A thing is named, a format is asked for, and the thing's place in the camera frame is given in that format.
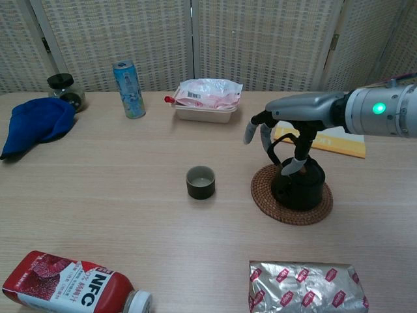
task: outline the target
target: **bottle label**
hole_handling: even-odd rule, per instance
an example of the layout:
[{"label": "bottle label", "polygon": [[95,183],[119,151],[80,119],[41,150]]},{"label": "bottle label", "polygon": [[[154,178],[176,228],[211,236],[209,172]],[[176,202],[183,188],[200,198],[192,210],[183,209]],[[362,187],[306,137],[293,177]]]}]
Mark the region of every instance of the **bottle label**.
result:
[{"label": "bottle label", "polygon": [[13,291],[24,305],[46,312],[93,313],[112,274],[93,263],[43,254]]}]

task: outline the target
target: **small ceramic cup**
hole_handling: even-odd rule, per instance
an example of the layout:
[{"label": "small ceramic cup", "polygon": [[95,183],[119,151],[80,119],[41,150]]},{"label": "small ceramic cup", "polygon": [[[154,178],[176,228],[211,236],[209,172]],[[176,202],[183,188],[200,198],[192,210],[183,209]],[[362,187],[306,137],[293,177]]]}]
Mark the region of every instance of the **small ceramic cup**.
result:
[{"label": "small ceramic cup", "polygon": [[194,199],[207,199],[214,194],[216,178],[211,168],[196,166],[187,172],[187,191]]}]

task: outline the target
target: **red juice bottle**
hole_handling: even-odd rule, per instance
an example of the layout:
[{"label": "red juice bottle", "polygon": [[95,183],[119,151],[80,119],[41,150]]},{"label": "red juice bottle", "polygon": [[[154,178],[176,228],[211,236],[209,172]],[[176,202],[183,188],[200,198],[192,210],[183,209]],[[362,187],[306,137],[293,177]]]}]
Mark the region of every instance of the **red juice bottle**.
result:
[{"label": "red juice bottle", "polygon": [[3,293],[55,313],[149,313],[152,296],[124,275],[85,261],[32,251],[3,285]]}]

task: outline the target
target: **plastic food container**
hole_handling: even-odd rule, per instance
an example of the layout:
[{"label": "plastic food container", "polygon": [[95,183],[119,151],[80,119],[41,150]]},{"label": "plastic food container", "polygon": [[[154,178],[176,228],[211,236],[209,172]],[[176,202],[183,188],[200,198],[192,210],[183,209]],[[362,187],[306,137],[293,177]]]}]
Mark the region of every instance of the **plastic food container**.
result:
[{"label": "plastic food container", "polygon": [[[174,97],[177,95],[179,88],[175,91]],[[191,106],[183,106],[182,104],[171,104],[180,119],[189,121],[200,121],[210,123],[228,123],[231,115],[237,110],[237,106],[225,110],[210,108],[194,108]]]}]

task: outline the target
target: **silver foil bag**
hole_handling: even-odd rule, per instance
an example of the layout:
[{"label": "silver foil bag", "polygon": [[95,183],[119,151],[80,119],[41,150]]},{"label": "silver foil bag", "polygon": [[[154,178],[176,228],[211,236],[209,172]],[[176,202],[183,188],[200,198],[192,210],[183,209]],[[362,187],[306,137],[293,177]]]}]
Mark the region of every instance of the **silver foil bag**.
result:
[{"label": "silver foil bag", "polygon": [[366,313],[368,301],[352,265],[250,262],[251,313]]}]

